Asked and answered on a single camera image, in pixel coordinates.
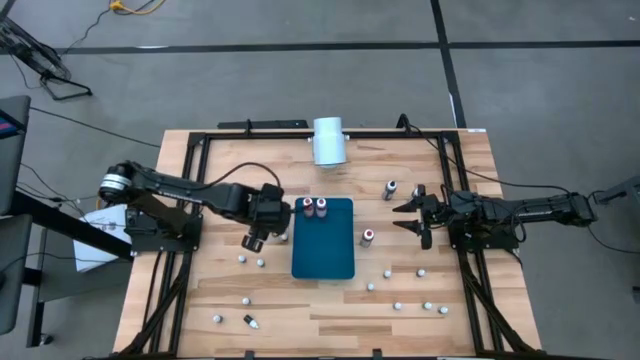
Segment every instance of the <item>small vial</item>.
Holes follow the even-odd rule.
[[[362,233],[362,239],[360,240],[360,246],[369,247],[371,246],[371,242],[373,241],[373,237],[375,236],[373,230],[367,229]]]
[[[313,216],[313,200],[311,198],[304,198],[304,200],[302,200],[302,208],[304,210],[304,216]]]
[[[280,234],[280,241],[286,242],[289,240],[289,229],[285,229],[282,234]]]
[[[249,315],[245,315],[244,322],[249,324],[249,326],[251,326],[254,329],[260,329],[260,326],[258,326],[258,323],[255,320],[253,320],[253,318]]]
[[[391,180],[385,185],[384,191],[382,192],[382,200],[389,201],[393,197],[393,193],[396,192],[398,188],[398,184]]]
[[[316,215],[319,218],[327,216],[327,200],[320,198],[316,201]]]

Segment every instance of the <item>wooden table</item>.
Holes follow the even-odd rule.
[[[181,175],[188,134],[165,133],[158,171]],[[497,177],[487,133],[460,130],[460,139],[466,166]],[[260,254],[254,254],[240,246],[246,226],[204,211],[178,356],[242,356],[245,350],[256,351],[256,356],[370,356],[373,348],[381,348],[385,356],[474,354],[458,260],[449,247],[447,232],[434,231],[433,248],[423,251],[415,234],[391,223],[417,218],[417,213],[391,212],[408,201],[415,184],[425,184],[427,193],[440,197],[443,178],[438,152],[423,139],[352,139],[347,143],[347,158],[347,164],[327,170],[313,165],[311,146],[305,140],[211,143],[205,182],[241,162],[259,161],[279,175],[287,201],[309,194],[352,198],[356,275],[348,281],[294,279],[291,243],[295,239],[288,245],[271,240]],[[192,167],[192,179],[196,168],[197,163]],[[385,202],[380,195],[391,179],[398,182],[398,190],[393,200]],[[227,181],[260,187],[273,179],[260,168],[247,167]],[[472,191],[501,196],[497,183],[473,175],[469,175],[469,182]],[[357,246],[366,228],[376,231],[367,249]],[[522,338],[539,348],[519,264],[505,251],[485,254],[496,305]],[[247,256],[247,263],[240,264],[238,255]],[[145,254],[135,260],[115,351],[125,347],[141,328],[155,257]],[[264,268],[256,265],[257,258],[265,260]],[[174,274],[180,262],[176,262]],[[427,270],[424,278],[416,277],[418,268]],[[383,279],[385,269],[393,271],[390,279]],[[374,292],[367,292],[369,282],[375,284]],[[157,280],[154,303],[159,283]],[[250,307],[242,305],[243,297],[251,298]],[[401,311],[392,309],[396,301],[404,305]],[[425,301],[433,303],[434,310],[423,310]],[[449,308],[446,316],[435,310],[442,305]],[[478,309],[485,347],[490,348],[486,315],[479,304]],[[213,323],[214,314],[224,316],[224,322]],[[246,314],[258,321],[259,330],[243,322]],[[167,348],[169,332],[170,321],[165,320],[161,350]]]

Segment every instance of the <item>blue tray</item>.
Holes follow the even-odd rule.
[[[302,200],[296,199],[291,274],[296,279],[352,279],[353,201],[327,198],[327,215],[321,219],[305,217]]]

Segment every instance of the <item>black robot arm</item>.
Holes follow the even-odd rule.
[[[431,229],[448,226],[452,243],[473,251],[477,248],[512,250],[524,239],[515,229],[524,224],[555,221],[563,225],[587,226],[597,218],[588,199],[578,193],[546,198],[503,200],[480,196],[469,191],[444,191],[446,202],[435,194],[425,194],[418,186],[418,196],[409,203],[393,209],[394,212],[420,211],[420,220],[395,221],[394,224],[421,236],[422,248],[431,248]]]
[[[291,206],[282,201],[284,190],[278,186],[265,183],[258,190],[238,183],[201,184],[132,161],[109,167],[99,194],[105,201],[142,211],[176,238],[182,236],[191,215],[164,205],[153,195],[203,205],[214,214],[249,225],[242,246],[253,252],[260,252],[269,233],[284,232],[291,219]]]

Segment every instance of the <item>concrete floor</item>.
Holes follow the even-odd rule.
[[[106,2],[70,0],[61,8],[18,1],[10,16],[39,40],[65,47]],[[450,41],[640,37],[640,4],[633,0],[448,0],[442,11]],[[429,2],[417,0],[167,1],[150,16],[103,16],[82,46],[434,41],[433,24]],[[488,129],[502,179],[588,192],[640,173],[640,49],[456,50],[452,56],[468,126]],[[0,96],[28,94],[33,106],[154,143],[165,129],[246,118],[340,115],[349,127],[388,127],[405,112],[420,126],[454,126],[438,50],[69,55],[65,62],[74,80],[93,88],[93,98],[56,103],[41,89],[26,90],[6,56],[0,56]],[[72,197],[94,193],[117,161],[153,166],[156,157],[155,149],[32,113],[23,162]],[[31,174],[21,179],[37,186]],[[549,194],[503,189],[508,198]],[[609,244],[640,249],[628,205],[599,209],[602,221],[593,229]],[[640,305],[630,289],[640,285],[638,256],[604,249],[582,229],[544,224],[528,232],[522,258],[543,347],[637,358]],[[22,306],[0,349],[21,359],[107,355],[125,290],[48,305],[44,327],[57,341],[42,348],[23,347],[28,306]],[[27,305],[29,290],[23,299]]]

